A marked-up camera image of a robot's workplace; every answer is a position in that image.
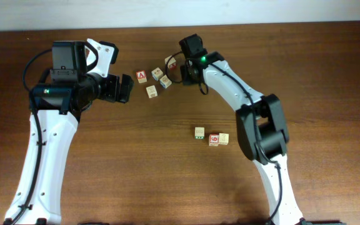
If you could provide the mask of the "wooden block green side I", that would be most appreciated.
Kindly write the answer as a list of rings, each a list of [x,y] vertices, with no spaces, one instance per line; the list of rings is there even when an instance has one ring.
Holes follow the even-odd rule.
[[[204,139],[205,131],[203,127],[195,127],[194,129],[194,137],[196,139]]]

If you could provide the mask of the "wooden block red 6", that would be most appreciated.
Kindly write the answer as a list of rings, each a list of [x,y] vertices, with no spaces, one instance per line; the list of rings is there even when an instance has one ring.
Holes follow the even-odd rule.
[[[219,135],[210,134],[209,135],[209,146],[219,146]]]

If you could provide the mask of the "wooden block plain I elephant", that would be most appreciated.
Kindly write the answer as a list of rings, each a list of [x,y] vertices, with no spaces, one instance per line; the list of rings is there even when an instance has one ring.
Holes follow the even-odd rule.
[[[228,133],[219,133],[219,144],[228,145],[229,143],[229,134]]]

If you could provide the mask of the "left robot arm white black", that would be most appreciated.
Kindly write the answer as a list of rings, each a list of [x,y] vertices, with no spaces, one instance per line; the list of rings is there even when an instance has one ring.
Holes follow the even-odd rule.
[[[29,143],[16,195],[4,224],[60,224],[68,151],[81,114],[95,100],[127,103],[134,81],[109,68],[119,49],[105,41],[55,41],[52,66],[26,87],[31,110]]]

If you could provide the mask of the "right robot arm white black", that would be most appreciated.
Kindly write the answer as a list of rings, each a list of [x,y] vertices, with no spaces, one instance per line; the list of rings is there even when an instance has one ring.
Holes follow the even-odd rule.
[[[301,224],[288,172],[289,132],[279,98],[255,91],[218,53],[185,54],[185,78],[215,90],[236,115],[237,141],[254,163],[269,204],[267,224]]]

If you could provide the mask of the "wooden block red letter A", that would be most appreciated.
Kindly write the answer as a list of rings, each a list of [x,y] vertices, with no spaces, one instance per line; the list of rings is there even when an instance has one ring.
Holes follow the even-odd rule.
[[[136,72],[136,77],[137,77],[137,80],[138,80],[138,82],[140,84],[146,83],[148,81],[147,76],[146,76],[146,72],[144,70],[137,71]]]

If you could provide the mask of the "wooden block red K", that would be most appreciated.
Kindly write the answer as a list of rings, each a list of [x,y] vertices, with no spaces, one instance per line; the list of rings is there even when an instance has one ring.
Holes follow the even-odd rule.
[[[176,67],[177,67],[177,62],[176,62],[176,59],[174,58],[174,56],[168,56],[164,60],[164,62],[165,62],[166,68],[169,70],[176,69]]]

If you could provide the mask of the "wooden block plain H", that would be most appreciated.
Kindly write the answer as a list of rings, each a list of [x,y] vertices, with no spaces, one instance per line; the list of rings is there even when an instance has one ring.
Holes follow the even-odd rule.
[[[149,98],[155,98],[158,96],[158,92],[157,92],[155,85],[148,86],[146,88],[146,92],[147,92],[147,95]]]

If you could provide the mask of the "wooden block blue orange face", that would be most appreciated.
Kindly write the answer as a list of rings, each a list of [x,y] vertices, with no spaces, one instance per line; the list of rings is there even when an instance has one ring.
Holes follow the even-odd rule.
[[[164,89],[167,89],[172,84],[172,81],[166,75],[164,75],[159,80],[159,83]]]

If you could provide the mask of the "wooden block blue side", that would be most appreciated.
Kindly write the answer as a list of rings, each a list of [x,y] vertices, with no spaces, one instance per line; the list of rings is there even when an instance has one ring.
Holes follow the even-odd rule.
[[[164,76],[164,73],[159,67],[157,67],[151,71],[151,75],[156,81],[159,81]]]

